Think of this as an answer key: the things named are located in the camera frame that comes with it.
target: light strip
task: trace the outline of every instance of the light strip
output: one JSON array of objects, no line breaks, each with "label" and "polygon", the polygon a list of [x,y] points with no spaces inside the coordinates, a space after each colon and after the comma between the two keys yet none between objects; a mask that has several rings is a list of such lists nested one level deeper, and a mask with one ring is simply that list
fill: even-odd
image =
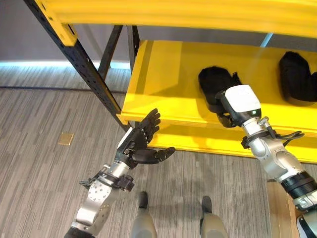
[{"label": "light strip", "polygon": [[267,33],[267,35],[265,36],[264,40],[262,41],[260,47],[265,48],[266,45],[268,44],[268,42],[270,41],[270,39],[272,38],[273,33]]},{"label": "light strip", "polygon": [[[99,68],[100,61],[94,61],[94,66]],[[0,66],[7,67],[72,67],[69,61],[0,61]],[[126,61],[111,61],[111,68],[130,69]]]}]

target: bolt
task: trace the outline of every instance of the bolt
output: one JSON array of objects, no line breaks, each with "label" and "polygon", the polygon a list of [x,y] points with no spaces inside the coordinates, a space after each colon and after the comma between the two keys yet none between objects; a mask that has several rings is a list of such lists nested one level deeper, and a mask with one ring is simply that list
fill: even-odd
[{"label": "bolt", "polygon": [[259,120],[259,122],[258,122],[258,124],[260,125],[260,126],[263,126],[265,123],[267,123],[268,122],[268,117],[264,117],[264,118],[262,118],[261,120]]}]

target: black metal post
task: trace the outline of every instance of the black metal post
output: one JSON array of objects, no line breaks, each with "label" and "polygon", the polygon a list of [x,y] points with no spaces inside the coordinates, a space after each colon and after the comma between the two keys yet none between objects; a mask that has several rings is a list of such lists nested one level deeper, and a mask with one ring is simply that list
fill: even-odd
[{"label": "black metal post", "polygon": [[140,37],[139,37],[139,32],[138,32],[137,26],[127,26],[127,29],[128,29],[130,68],[131,68],[131,73],[132,73],[135,58],[136,58],[138,50],[139,50]]},{"label": "black metal post", "polygon": [[34,0],[24,0],[30,10],[33,12],[37,20],[41,23],[49,36],[53,39],[62,53],[71,62],[83,80],[88,84],[94,94],[99,98],[102,104],[111,113],[113,118],[119,123],[119,125],[127,131],[130,125],[123,125],[116,114],[121,113],[121,108],[116,102],[115,98],[111,94],[110,90],[106,86],[104,80],[96,70],[91,59],[85,52],[84,48],[77,40],[74,46],[67,47],[59,39],[50,23],[47,21],[42,11],[39,9]]},{"label": "black metal post", "polygon": [[115,25],[113,27],[113,30],[111,32],[111,35],[109,37],[108,43],[106,45],[103,57],[100,62],[100,66],[98,68],[98,72],[100,76],[104,79],[106,79],[108,69],[110,67],[110,62],[115,50],[115,47],[117,45],[121,30],[122,30],[122,25]]}]

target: gray wall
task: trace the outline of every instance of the gray wall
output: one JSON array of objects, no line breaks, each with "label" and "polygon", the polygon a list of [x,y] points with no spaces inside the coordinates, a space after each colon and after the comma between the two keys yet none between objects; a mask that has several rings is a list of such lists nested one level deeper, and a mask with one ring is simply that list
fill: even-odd
[{"label": "gray wall", "polygon": [[[93,60],[100,60],[98,50],[104,50],[111,33],[111,25],[76,25],[79,39]],[[87,37],[93,33],[95,48]],[[264,33],[225,30],[140,26],[141,39],[215,42],[227,44],[260,45]],[[302,49],[317,52],[317,40],[274,35],[268,44],[272,47]],[[0,60],[64,60],[64,55],[50,39],[32,12],[22,0],[0,0]],[[124,27],[114,60],[128,60],[127,33]]]}]

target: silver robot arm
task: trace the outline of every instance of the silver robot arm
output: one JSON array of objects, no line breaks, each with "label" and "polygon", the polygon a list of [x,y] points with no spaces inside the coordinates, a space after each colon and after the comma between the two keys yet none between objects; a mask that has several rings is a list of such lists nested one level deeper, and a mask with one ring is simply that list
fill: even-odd
[{"label": "silver robot arm", "polygon": [[65,238],[97,236],[109,216],[111,205],[122,191],[131,191],[134,186],[133,178],[127,175],[129,170],[138,164],[157,164],[175,152],[174,147],[159,151],[147,149],[147,144],[159,130],[159,117],[158,110],[154,109],[136,128],[130,128],[118,145],[114,162],[104,165],[93,178],[80,182],[88,189],[88,196]]},{"label": "silver robot arm", "polygon": [[226,127],[242,127],[246,136],[244,148],[250,148],[268,175],[278,181],[293,198],[297,209],[304,211],[298,219],[301,237],[317,237],[317,184],[297,158],[285,146],[302,137],[301,131],[290,135],[277,134],[261,119],[261,105],[249,85],[238,85],[220,92],[217,98],[228,114],[218,115]]}]

